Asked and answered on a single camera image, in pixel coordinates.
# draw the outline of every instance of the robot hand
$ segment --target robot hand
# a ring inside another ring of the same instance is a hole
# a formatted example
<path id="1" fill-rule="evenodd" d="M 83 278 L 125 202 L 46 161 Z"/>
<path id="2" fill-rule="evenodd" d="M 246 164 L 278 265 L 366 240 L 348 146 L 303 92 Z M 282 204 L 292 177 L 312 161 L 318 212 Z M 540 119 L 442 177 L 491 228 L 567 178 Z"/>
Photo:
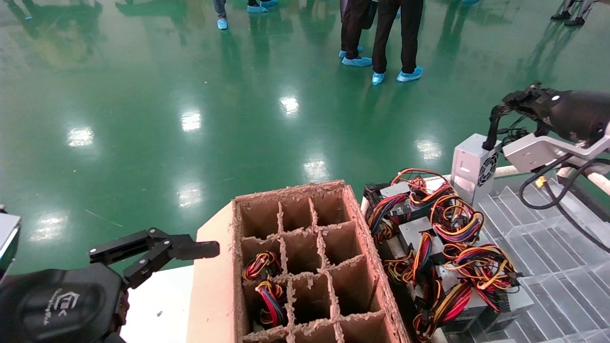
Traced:
<path id="1" fill-rule="evenodd" d="M 535 133 L 524 134 L 503 147 L 504 155 L 519 172 L 537 170 L 566 155 L 565 162 L 572 166 L 587 165 L 600 174 L 610 171 L 607 165 L 594 163 L 599 154 L 610 151 L 610 94 L 558 91 L 541 88 L 540 82 L 510 93 L 492 110 L 484 149 L 495 146 L 500 118 L 512 111 L 537 123 Z M 548 137 L 551 131 L 571 143 Z"/>
<path id="2" fill-rule="evenodd" d="M 18 233 L 18 219 L 0 214 L 2 261 L 14 257 L 14 251 L 7 253 L 2 243 L 16 246 L 18 234 L 10 233 Z M 144 252 L 123 277 L 108 267 Z M 0 341 L 124 343 L 119 333 L 129 309 L 129 288 L 135 289 L 174 258 L 213 258 L 219 253 L 218 242 L 194 242 L 186 234 L 150 228 L 91 249 L 91 264 L 83 269 L 6 275 L 0 281 Z"/>

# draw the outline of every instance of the black cable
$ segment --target black cable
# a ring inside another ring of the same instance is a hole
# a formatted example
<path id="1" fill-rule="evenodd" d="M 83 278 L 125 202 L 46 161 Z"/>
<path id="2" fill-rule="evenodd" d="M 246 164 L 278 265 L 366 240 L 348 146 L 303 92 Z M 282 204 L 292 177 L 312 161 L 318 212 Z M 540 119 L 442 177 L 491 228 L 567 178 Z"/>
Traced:
<path id="1" fill-rule="evenodd" d="M 567 192 L 570 190 L 570 188 L 574 184 L 574 182 L 576 182 L 578 175 L 582 174 L 585 170 L 587 170 L 587 168 L 591 167 L 593 164 L 596 164 L 596 163 L 610 165 L 609 159 L 595 158 L 595 159 L 589 160 L 585 164 L 583 164 L 582 166 L 580 166 L 576 169 L 576 173 L 574 173 L 572 176 L 569 177 L 567 183 L 563 185 L 564 188 L 561 190 L 559 195 L 553 195 L 554 200 L 551 200 L 551 202 L 549 202 L 548 204 L 534 205 L 534 204 L 529 203 L 527 200 L 525 200 L 525 198 L 523 197 L 523 193 L 525 191 L 525 188 L 528 185 L 530 185 L 532 182 L 536 181 L 538 178 L 540 178 L 544 174 L 548 173 L 551 169 L 557 167 L 560 164 L 563 164 L 571 157 L 573 157 L 572 154 L 565 154 L 562 157 L 560 157 L 559 159 L 557 159 L 555 162 L 540 169 L 536 174 L 532 175 L 532 177 L 525 180 L 525 182 L 521 185 L 521 187 L 519 187 L 519 192 L 518 192 L 518 197 L 521 200 L 521 202 L 525 206 L 527 206 L 531 209 L 549 209 L 549 208 L 552 208 L 553 206 L 557 206 L 559 204 L 559 202 L 567 194 Z"/>
<path id="2" fill-rule="evenodd" d="M 570 222 L 570 224 L 572 224 L 572 226 L 574 226 L 576 228 L 576 230 L 578 230 L 578 232 L 580 232 L 581 234 L 583 234 L 589 241 L 591 241 L 591 243 L 595 244 L 596 246 L 598 246 L 600 249 L 602 249 L 603 251 L 607 252 L 610 254 L 610 248 L 608 248 L 604 243 L 601 243 L 599 240 L 597 240 L 595 237 L 591 236 L 591 234 L 589 234 L 587 231 L 585 231 L 577 222 L 576 220 L 574 220 L 574 218 L 572 218 L 572 216 L 570 216 L 568 214 L 568 212 L 566 212 L 566 210 L 564 209 L 563 206 L 561 206 L 561 204 L 559 203 L 559 199 L 557 199 L 555 197 L 555 194 L 553 194 L 553 190 L 551 190 L 551 186 L 548 185 L 547 182 L 544 183 L 544 189 L 547 190 L 549 196 L 551 197 L 551 199 L 553 201 L 557 200 L 557 209 L 559 210 L 559 212 L 568 220 L 568 222 Z"/>

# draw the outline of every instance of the cardboard divider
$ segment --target cardboard divider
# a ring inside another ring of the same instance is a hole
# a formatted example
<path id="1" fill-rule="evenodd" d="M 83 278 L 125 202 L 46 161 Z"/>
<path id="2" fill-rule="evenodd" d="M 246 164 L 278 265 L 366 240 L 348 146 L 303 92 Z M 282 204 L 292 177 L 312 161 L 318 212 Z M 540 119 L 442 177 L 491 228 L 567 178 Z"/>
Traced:
<path id="1" fill-rule="evenodd" d="M 282 226 L 284 232 L 306 229 L 312 226 L 313 218 L 309 209 L 309 198 L 295 201 L 282 201 Z"/>
<path id="2" fill-rule="evenodd" d="M 260 203 L 240 203 L 237 215 L 240 221 L 242 237 L 266 239 L 278 233 L 279 203 L 268 201 Z"/>
<path id="3" fill-rule="evenodd" d="M 340 191 L 317 195 L 312 198 L 312 201 L 317 215 L 317 226 L 349 222 L 350 216 L 345 209 L 343 196 Z"/>
<path id="4" fill-rule="evenodd" d="M 356 223 L 349 222 L 336 229 L 323 229 L 321 232 L 325 243 L 325 255 L 331 264 L 339 265 L 362 254 L 362 249 L 356 240 Z"/>
<path id="5" fill-rule="evenodd" d="M 272 251 L 281 258 L 280 238 L 260 240 L 253 237 L 242 238 L 242 270 L 256 255 L 263 251 Z"/>
<path id="6" fill-rule="evenodd" d="M 295 333 L 295 343 L 339 343 L 330 321 L 312 323 Z"/>
<path id="7" fill-rule="evenodd" d="M 342 316 L 381 310 L 378 279 L 369 274 L 365 258 L 331 269 L 330 274 Z"/>
<path id="8" fill-rule="evenodd" d="M 345 343 L 395 343 L 383 312 L 351 316 L 339 322 Z"/>
<path id="9" fill-rule="evenodd" d="M 284 293 L 287 292 L 288 281 L 279 280 L 275 283 L 282 286 Z M 261 326 L 261 324 L 258 322 L 259 317 L 260 317 L 260 310 L 267 309 L 262 297 L 260 296 L 260 294 L 258 292 L 256 292 L 256 286 L 258 286 L 258 284 L 259 284 L 258 281 L 246 281 L 246 282 L 242 283 L 243 295 L 244 295 L 244 299 L 246 302 L 246 308 L 248 309 L 248 313 L 247 313 L 247 322 L 249 324 L 248 333 L 265 331 L 265 328 L 263 326 Z M 285 304 L 286 304 L 286 302 L 284 302 L 284 304 L 282 304 L 282 307 L 284 309 L 285 309 Z M 286 322 L 285 325 L 282 325 L 281 327 L 285 327 L 287 325 L 288 325 L 288 322 Z"/>
<path id="10" fill-rule="evenodd" d="M 286 267 L 288 273 L 297 275 L 303 272 L 317 273 L 322 266 L 318 254 L 317 234 L 303 232 L 283 235 L 286 244 Z"/>
<path id="11" fill-rule="evenodd" d="M 239 343 L 286 343 L 288 330 L 284 327 L 273 328 L 264 332 L 251 333 L 242 337 Z"/>
<path id="12" fill-rule="evenodd" d="M 307 276 L 292 281 L 294 290 L 295 324 L 304 324 L 318 319 L 330 319 L 331 299 L 328 277 L 324 274 Z"/>

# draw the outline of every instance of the leg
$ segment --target leg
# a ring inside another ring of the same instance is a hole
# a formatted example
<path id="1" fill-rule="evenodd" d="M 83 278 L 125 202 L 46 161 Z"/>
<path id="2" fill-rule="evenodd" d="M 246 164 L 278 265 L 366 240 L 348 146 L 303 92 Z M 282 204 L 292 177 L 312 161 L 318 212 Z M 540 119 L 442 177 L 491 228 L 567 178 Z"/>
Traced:
<path id="1" fill-rule="evenodd" d="M 557 9 L 557 13 L 555 13 L 551 20 L 566 20 L 570 19 L 570 9 L 574 5 L 574 0 L 564 0 Z"/>
<path id="2" fill-rule="evenodd" d="M 246 8 L 250 13 L 265 13 L 269 10 L 263 6 L 260 6 L 256 0 L 248 0 L 248 7 Z"/>
<path id="3" fill-rule="evenodd" d="M 343 22 L 341 23 L 341 51 L 345 51 L 345 42 L 347 40 L 347 22 L 349 20 L 349 15 L 347 14 L 347 9 L 345 10 L 345 14 L 343 16 Z"/>
<path id="4" fill-rule="evenodd" d="M 212 3 L 214 4 L 214 9 L 216 10 L 216 13 L 218 14 L 218 19 L 221 19 L 221 18 L 226 19 L 227 11 L 224 9 L 226 0 L 212 0 Z"/>
<path id="5" fill-rule="evenodd" d="M 403 73 L 411 74 L 415 71 L 417 64 L 417 35 L 422 21 L 423 0 L 402 0 L 401 35 L 403 38 L 403 49 L 400 59 L 403 63 Z"/>
<path id="6" fill-rule="evenodd" d="M 345 51 L 347 59 L 355 59 L 358 57 L 358 42 L 362 34 L 362 20 L 368 10 L 369 0 L 350 0 L 345 9 L 345 17 L 343 18 L 344 25 L 347 25 L 345 31 Z"/>
<path id="7" fill-rule="evenodd" d="M 570 21 L 565 22 L 565 25 L 566 26 L 582 26 L 582 25 L 584 25 L 584 20 L 589 15 L 589 12 L 591 11 L 591 5 L 593 5 L 594 2 L 595 2 L 595 0 L 584 0 L 583 1 L 583 6 L 580 8 L 580 11 L 578 11 L 578 14 L 576 15 L 576 18 L 574 20 L 570 20 Z"/>
<path id="8" fill-rule="evenodd" d="M 375 44 L 373 45 L 373 71 L 383 74 L 387 67 L 387 39 L 396 18 L 398 3 L 395 0 L 379 0 L 377 11 L 377 31 L 375 32 Z"/>

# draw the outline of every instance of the glossy floor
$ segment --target glossy floor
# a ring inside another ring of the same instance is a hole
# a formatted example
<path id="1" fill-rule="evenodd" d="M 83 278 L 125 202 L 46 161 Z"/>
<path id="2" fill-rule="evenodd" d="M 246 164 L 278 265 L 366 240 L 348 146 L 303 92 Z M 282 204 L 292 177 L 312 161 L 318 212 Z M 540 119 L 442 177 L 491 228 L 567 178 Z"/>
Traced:
<path id="1" fill-rule="evenodd" d="M 6 1 L 0 202 L 23 216 L 13 272 L 82 267 L 90 247 L 150 226 L 193 234 L 244 193 L 447 173 L 491 107 L 537 79 L 610 91 L 600 4 L 566 29 L 548 20 L 561 0 L 427 0 L 422 79 L 394 81 L 396 25 L 372 87 L 371 69 L 339 63 L 337 0 L 280 0 L 264 15 L 229 0 L 224 32 L 211 0 Z"/>

